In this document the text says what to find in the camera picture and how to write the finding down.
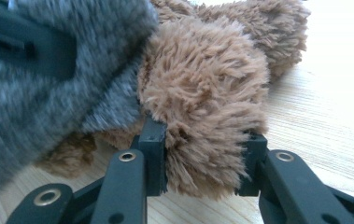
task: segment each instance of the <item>stuffed animal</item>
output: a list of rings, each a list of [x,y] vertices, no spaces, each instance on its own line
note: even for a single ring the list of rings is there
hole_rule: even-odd
[[[139,119],[136,71],[158,18],[148,0],[0,1],[0,17],[0,35],[11,35],[0,40],[1,190],[57,146],[58,155],[90,163],[95,145],[83,133]],[[16,39],[32,44],[29,54]],[[73,70],[50,73],[49,58]],[[77,141],[80,150],[73,150]],[[70,160],[51,169],[71,175],[78,167]]]
[[[92,162],[93,138],[129,148],[151,114],[167,125],[168,188],[212,199],[230,195],[247,175],[242,143],[267,130],[268,84],[301,61],[310,12],[300,0],[151,3],[159,27],[137,73],[141,119],[126,128],[74,133],[37,164],[78,176]]]

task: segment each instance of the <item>brown fur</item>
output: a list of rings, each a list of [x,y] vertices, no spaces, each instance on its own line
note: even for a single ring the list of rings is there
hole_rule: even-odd
[[[90,134],[72,133],[35,165],[53,175],[75,178],[90,167],[95,149],[94,138]]]
[[[183,0],[150,0],[159,15],[159,23],[195,16],[193,6]]]
[[[133,143],[133,138],[141,133],[144,126],[144,116],[128,129],[113,129],[106,132],[95,133],[95,138],[101,139],[118,149],[128,149]]]
[[[222,6],[197,7],[203,21],[215,21],[226,16],[245,25],[255,47],[267,56],[272,79],[280,77],[302,60],[305,50],[307,17],[310,12],[300,0],[248,0]]]
[[[219,198],[245,174],[244,131],[266,130],[268,81],[263,53],[238,22],[165,22],[151,38],[139,73],[141,104],[168,125],[169,186]]]
[[[279,77],[301,60],[308,11],[300,0],[248,0],[193,7],[185,0],[151,0],[159,32],[138,74],[144,112],[167,124],[166,172],[170,189],[218,199],[245,175],[241,144],[265,133],[263,106],[269,74]],[[142,130],[94,133],[125,149]],[[76,176],[91,161],[91,141],[72,135],[38,165]]]

